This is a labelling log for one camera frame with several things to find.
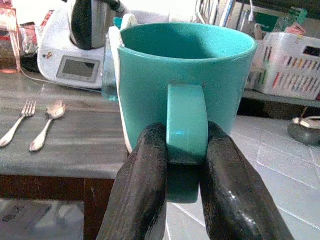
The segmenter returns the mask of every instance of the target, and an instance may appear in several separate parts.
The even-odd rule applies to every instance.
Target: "spoon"
[[[66,112],[66,105],[63,104],[62,100],[55,101],[46,107],[46,115],[49,117],[44,129],[40,134],[33,140],[30,145],[29,151],[36,152],[42,149],[45,145],[48,128],[53,120],[61,118]]]

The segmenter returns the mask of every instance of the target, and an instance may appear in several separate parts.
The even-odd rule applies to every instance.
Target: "marble countertop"
[[[113,179],[127,157],[119,105],[98,92],[0,73],[0,136],[14,125],[27,100],[37,102],[12,142],[0,148],[0,174]],[[66,113],[53,122],[44,148],[29,146],[45,126],[46,106],[63,100]]]

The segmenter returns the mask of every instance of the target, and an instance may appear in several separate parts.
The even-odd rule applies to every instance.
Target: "mug rim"
[[[123,51],[123,52],[127,52],[128,54],[132,54],[132,55],[136,55],[136,56],[140,56],[142,58],[152,58],[152,59],[158,59],[158,60],[166,60],[166,61],[172,61],[172,62],[177,62],[177,61],[187,61],[187,62],[220,62],[220,61],[225,61],[225,60],[232,60],[232,59],[238,59],[241,57],[245,57],[247,55],[252,54],[255,50],[257,50],[258,48],[258,43],[257,41],[251,37],[250,35],[238,31],[238,30],[234,30],[231,28],[227,28],[227,27],[221,27],[221,26],[216,26],[216,25],[209,25],[209,24],[202,24],[202,23],[196,23],[196,22],[156,22],[156,23],[145,23],[145,24],[138,24],[126,29],[122,29],[120,30],[120,33],[131,30],[131,29],[135,29],[135,28],[141,28],[144,26],[151,26],[151,25],[198,25],[201,27],[205,27],[205,28],[215,28],[215,29],[220,29],[220,30],[224,30],[224,31],[229,31],[232,33],[237,33],[242,35],[244,38],[248,39],[248,41],[250,41],[251,47],[243,52],[240,52],[238,54],[232,55],[232,56],[218,56],[218,57],[209,57],[209,58],[178,58],[178,57],[167,57],[167,56],[159,56],[159,55],[152,55],[152,54],[148,54],[148,53],[144,53],[144,52],[140,52],[140,51],[136,51],[133,50],[131,48],[127,48],[126,44],[124,44],[124,46],[119,46],[118,50],[119,51]]]

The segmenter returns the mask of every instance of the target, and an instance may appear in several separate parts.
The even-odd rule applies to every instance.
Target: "white plastic basket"
[[[306,100],[315,100],[320,92],[320,39],[270,33],[258,41],[253,65],[264,69],[256,91]]]

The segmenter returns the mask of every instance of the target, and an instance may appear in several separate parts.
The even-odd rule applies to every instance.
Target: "fork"
[[[0,148],[7,146],[9,143],[11,143],[12,139],[14,138],[14,135],[22,122],[24,118],[32,117],[35,115],[36,112],[36,101],[26,101],[22,112],[20,114],[20,117],[18,121],[13,125],[13,127],[0,139]]]

